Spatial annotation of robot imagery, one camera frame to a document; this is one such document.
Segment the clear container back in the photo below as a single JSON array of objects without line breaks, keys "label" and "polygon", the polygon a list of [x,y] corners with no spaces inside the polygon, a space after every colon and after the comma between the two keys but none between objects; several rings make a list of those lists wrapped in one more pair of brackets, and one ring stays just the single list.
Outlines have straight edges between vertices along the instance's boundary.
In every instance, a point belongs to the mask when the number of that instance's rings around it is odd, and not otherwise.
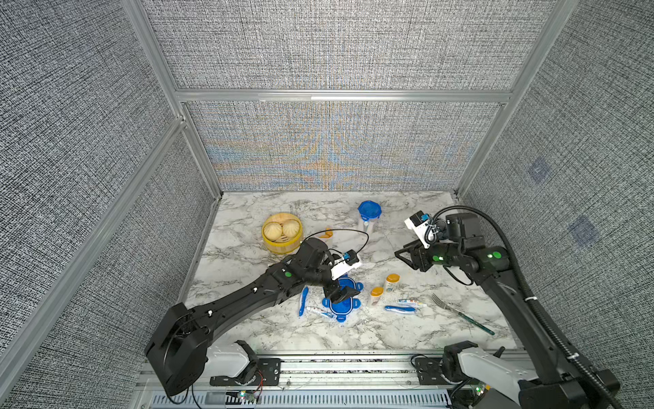
[{"label": "clear container back", "polygon": [[379,217],[366,218],[363,216],[359,216],[358,230],[363,231],[368,235],[372,235],[374,233],[376,224],[378,222],[379,222]]}]

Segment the clear container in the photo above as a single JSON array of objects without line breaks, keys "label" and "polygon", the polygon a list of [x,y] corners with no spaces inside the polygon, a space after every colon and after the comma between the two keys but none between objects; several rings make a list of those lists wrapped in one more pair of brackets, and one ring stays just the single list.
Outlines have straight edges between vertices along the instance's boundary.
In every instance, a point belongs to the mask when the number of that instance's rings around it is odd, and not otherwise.
[{"label": "clear container", "polygon": [[328,247],[332,247],[334,242],[334,235],[335,232],[332,227],[325,227],[322,228],[320,232],[313,235],[313,237],[322,240],[328,245]]},{"label": "clear container", "polygon": [[359,216],[358,230],[363,231],[368,235],[372,235],[374,233],[376,224],[378,222],[379,222],[379,217],[366,218],[363,216]]}]

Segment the blue lid back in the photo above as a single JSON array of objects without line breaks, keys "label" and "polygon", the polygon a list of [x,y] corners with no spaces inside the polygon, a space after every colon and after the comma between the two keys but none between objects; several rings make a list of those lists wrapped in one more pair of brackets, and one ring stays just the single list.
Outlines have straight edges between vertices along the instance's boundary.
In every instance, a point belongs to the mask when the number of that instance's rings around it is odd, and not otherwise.
[{"label": "blue lid back", "polygon": [[364,222],[376,220],[383,213],[381,206],[372,200],[366,200],[360,203],[358,212],[361,220]]}]

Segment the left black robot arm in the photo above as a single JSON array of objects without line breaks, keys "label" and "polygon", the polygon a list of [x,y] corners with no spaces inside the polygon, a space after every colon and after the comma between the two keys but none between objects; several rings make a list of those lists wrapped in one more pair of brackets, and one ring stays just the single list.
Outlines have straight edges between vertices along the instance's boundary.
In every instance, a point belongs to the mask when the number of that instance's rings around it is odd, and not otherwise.
[{"label": "left black robot arm", "polygon": [[177,303],[156,327],[144,354],[168,397],[190,390],[209,362],[208,349],[225,332],[267,308],[320,286],[332,303],[360,293],[338,279],[361,265],[358,252],[332,254],[320,239],[304,240],[296,253],[270,265],[247,286],[216,301],[187,308]]}]

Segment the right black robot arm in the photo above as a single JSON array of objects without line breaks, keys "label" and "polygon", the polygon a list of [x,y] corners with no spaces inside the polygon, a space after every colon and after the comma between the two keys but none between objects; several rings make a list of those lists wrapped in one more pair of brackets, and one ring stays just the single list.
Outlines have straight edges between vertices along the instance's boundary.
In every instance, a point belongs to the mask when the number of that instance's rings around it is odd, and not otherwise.
[{"label": "right black robot arm", "polygon": [[521,369],[465,341],[444,348],[442,377],[456,386],[470,379],[489,385],[521,408],[619,408],[620,383],[598,370],[560,330],[521,271],[506,233],[470,206],[447,206],[432,216],[405,219],[416,239],[395,252],[411,269],[458,268],[495,303],[534,368]]}]

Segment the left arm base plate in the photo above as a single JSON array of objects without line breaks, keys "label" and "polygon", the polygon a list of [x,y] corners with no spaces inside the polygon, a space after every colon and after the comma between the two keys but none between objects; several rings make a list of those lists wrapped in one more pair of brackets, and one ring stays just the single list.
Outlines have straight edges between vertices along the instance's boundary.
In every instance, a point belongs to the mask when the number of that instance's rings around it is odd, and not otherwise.
[{"label": "left arm base plate", "polygon": [[278,386],[281,375],[282,360],[279,358],[259,359],[256,364],[248,365],[247,368],[236,378],[227,376],[213,376],[209,379],[209,385],[214,387],[245,387],[254,388],[263,386]]}]

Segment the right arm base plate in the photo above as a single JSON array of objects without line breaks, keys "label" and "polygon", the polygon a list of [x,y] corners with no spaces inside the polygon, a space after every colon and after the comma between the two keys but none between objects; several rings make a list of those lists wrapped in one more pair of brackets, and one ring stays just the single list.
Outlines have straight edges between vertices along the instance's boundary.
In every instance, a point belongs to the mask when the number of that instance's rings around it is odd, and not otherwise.
[{"label": "right arm base plate", "polygon": [[416,354],[410,358],[410,364],[416,371],[418,382],[422,386],[448,385],[441,371],[441,358]]}]

